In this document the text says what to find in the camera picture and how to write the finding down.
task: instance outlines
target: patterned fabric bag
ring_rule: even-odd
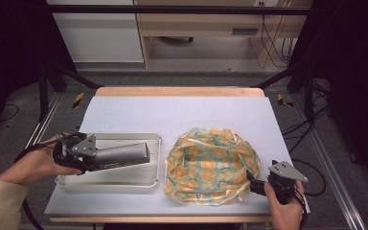
[[[225,128],[193,128],[166,159],[167,196],[180,203],[220,205],[249,194],[246,170],[259,177],[260,161],[249,143]]]

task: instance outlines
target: forearm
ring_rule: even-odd
[[[20,207],[29,188],[0,180],[0,229],[18,229]]]

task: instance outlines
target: white tray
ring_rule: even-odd
[[[97,149],[146,142],[150,162],[83,175],[59,175],[56,183],[68,192],[146,194],[160,182],[158,177],[161,137],[157,133],[95,133]]]

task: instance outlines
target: white cabinet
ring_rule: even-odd
[[[131,0],[47,0],[48,4],[133,5]],[[74,62],[143,62],[134,13],[54,13]]]

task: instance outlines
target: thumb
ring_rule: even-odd
[[[61,175],[73,175],[73,174],[82,174],[82,171],[75,168],[58,166],[57,173]]]
[[[271,185],[268,182],[264,183],[264,192],[265,196],[267,196],[268,202],[270,203],[271,207],[276,207],[280,205],[276,193],[273,190],[273,187],[271,187]]]

